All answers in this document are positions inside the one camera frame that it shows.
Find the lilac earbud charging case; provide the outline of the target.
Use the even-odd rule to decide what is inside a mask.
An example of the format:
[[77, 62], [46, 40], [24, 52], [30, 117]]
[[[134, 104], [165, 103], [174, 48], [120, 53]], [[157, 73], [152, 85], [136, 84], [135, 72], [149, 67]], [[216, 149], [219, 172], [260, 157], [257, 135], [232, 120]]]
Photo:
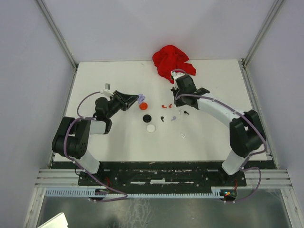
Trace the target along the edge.
[[142, 104], [145, 101], [145, 96], [143, 94], [138, 94], [138, 104]]

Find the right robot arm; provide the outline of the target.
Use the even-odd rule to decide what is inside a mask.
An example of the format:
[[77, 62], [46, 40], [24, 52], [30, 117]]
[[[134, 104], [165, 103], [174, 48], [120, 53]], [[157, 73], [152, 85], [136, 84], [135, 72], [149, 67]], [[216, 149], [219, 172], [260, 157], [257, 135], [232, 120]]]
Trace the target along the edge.
[[267, 151], [266, 134], [255, 110], [239, 111], [218, 100], [209, 90], [197, 88], [193, 78], [180, 70], [171, 71], [171, 89], [177, 107], [188, 105], [208, 113], [229, 129], [231, 152], [221, 165], [218, 181], [228, 186], [235, 181], [235, 173], [248, 160]]

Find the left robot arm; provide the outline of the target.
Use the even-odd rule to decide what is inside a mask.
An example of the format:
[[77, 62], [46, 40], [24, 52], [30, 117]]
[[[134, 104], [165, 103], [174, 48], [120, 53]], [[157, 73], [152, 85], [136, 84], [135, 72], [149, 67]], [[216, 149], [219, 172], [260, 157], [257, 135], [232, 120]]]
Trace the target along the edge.
[[138, 95], [127, 95], [117, 90], [104, 91], [95, 101], [95, 113], [91, 117], [63, 117], [52, 141], [52, 151], [74, 162], [77, 167], [89, 173], [94, 185], [101, 185], [105, 173], [101, 164], [89, 151], [88, 140], [92, 134], [108, 134], [112, 127], [111, 118], [120, 110], [128, 110], [138, 101]]

